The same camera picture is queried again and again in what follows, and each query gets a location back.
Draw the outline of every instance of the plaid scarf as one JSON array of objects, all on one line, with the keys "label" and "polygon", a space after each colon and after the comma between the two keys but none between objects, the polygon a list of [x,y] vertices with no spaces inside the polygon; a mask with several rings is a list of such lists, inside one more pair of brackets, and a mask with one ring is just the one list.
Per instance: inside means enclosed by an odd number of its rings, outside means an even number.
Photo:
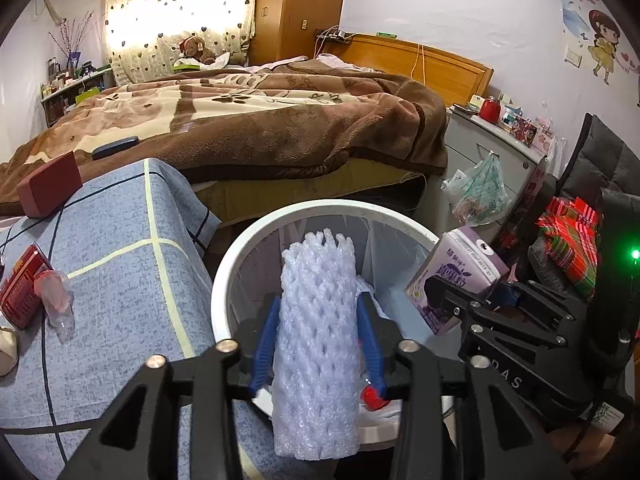
[{"label": "plaid scarf", "polygon": [[553,197],[538,219],[546,254],[564,270],[580,294],[591,301],[596,285],[596,212],[581,198]]}]

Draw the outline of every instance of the trash can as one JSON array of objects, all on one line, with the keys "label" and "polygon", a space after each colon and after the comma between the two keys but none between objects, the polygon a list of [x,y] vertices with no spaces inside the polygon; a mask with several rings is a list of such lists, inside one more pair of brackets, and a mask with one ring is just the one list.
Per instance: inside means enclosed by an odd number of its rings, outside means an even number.
[{"label": "trash can", "polygon": [[[357,273],[373,286],[380,306],[406,338],[438,355],[457,358],[460,330],[434,338],[404,293],[438,237],[407,216],[355,200],[313,200],[286,206],[254,222],[236,238],[213,282],[211,323],[216,341],[231,338],[242,320],[255,317],[265,295],[282,292],[282,251],[301,242],[306,233],[325,228],[334,235],[351,237]],[[268,389],[261,389],[254,403],[271,416]],[[443,413],[451,407],[452,399],[443,397]],[[400,409],[398,400],[377,412],[361,406],[361,445],[373,449],[392,444],[398,435]]]}]

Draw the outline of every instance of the red mug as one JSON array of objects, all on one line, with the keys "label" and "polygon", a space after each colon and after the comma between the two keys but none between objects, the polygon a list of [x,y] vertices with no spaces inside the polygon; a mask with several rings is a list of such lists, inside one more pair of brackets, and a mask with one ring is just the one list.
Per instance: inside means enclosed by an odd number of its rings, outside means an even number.
[{"label": "red mug", "polygon": [[480,108],[480,117],[491,124],[497,124],[500,119],[500,112],[502,107],[495,97],[489,97],[482,103]]}]

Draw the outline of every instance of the maroon case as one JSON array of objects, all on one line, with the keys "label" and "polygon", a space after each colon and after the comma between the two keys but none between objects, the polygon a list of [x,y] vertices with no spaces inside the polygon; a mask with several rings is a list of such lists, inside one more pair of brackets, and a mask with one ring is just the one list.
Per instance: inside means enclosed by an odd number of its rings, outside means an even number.
[{"label": "maroon case", "polygon": [[50,160],[18,184],[18,197],[29,218],[46,218],[82,187],[73,152]]}]

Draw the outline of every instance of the blue gripper pad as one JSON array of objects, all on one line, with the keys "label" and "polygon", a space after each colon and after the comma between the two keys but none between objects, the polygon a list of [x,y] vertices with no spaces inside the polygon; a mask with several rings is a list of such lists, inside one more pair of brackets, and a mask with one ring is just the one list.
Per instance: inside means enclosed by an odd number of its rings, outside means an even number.
[{"label": "blue gripper pad", "polygon": [[267,381],[267,374],[273,365],[273,353],[276,348],[276,334],[280,319],[280,296],[273,298],[267,319],[264,321],[254,353],[254,373],[249,390],[252,396]]},{"label": "blue gripper pad", "polygon": [[370,316],[375,316],[378,319],[380,317],[368,292],[363,292],[358,296],[356,305],[358,338],[362,344],[364,359],[367,363],[369,381],[378,395],[384,399],[386,394],[385,357],[378,344],[378,338]]}]

